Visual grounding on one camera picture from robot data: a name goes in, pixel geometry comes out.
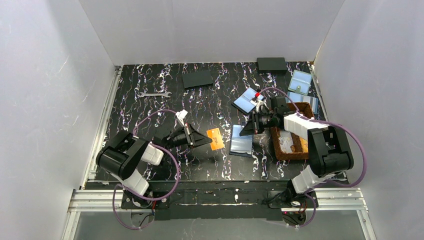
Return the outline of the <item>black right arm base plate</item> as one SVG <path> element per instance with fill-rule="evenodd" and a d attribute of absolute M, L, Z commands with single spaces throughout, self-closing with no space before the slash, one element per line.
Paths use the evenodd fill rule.
<path fill-rule="evenodd" d="M 311 191 L 307 194 L 295 194 L 294 197 L 286 196 L 281 190 L 271 190 L 266 193 L 265 199 L 262 200 L 262 204 L 267 205 L 271 209 L 294 209 L 295 211 L 303 211 L 307 209 L 313 209 L 314 204 L 316 207 L 319 206 L 318 197 L 315 191 Z"/>

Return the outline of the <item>dark blue card holder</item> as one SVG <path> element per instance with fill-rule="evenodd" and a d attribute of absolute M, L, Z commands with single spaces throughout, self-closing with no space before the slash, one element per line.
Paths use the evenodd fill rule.
<path fill-rule="evenodd" d="M 233 125 L 231 130 L 229 154 L 241 157 L 251 157 L 253 152 L 253 135 L 241 136 L 242 125 Z"/>

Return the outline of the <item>orange credit card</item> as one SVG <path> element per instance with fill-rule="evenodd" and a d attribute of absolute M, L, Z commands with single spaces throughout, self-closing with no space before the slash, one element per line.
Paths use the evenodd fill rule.
<path fill-rule="evenodd" d="M 212 140 L 210 148 L 212 151 L 220 150 L 225 147 L 223 137 L 219 128 L 213 128 L 206 131 L 207 136 Z"/>

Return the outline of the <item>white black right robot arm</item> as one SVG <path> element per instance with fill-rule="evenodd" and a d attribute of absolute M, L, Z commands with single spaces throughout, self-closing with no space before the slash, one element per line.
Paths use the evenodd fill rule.
<path fill-rule="evenodd" d="M 308 143 L 309 164 L 288 182 L 284 191 L 287 197 L 304 194 L 354 166 L 347 135 L 341 127 L 305 117 L 295 105 L 289 107 L 283 97 L 271 98 L 271 108 L 260 105 L 252 111 L 239 134 L 261 134 L 272 127 L 294 134 Z"/>

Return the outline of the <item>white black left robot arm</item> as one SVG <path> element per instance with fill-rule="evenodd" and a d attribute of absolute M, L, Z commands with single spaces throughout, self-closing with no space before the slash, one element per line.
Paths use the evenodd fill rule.
<path fill-rule="evenodd" d="M 118 179 L 125 190 L 145 199 L 149 183 L 137 169 L 140 162 L 158 166 L 169 149 L 182 145 L 196 148 L 212 142 L 211 138 L 188 123 L 161 139 L 155 138 L 154 141 L 121 130 L 99 151 L 95 163 Z"/>

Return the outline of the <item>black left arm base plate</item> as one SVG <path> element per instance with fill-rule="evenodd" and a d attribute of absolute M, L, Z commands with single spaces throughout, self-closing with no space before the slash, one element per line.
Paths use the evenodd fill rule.
<path fill-rule="evenodd" d="M 164 198 L 162 200 L 153 202 L 136 197 L 133 193 L 127 190 L 123 191 L 121 208 L 125 210 L 147 210 L 152 209 L 154 205 L 155 210 L 165 210 L 170 207 L 170 199 Z"/>

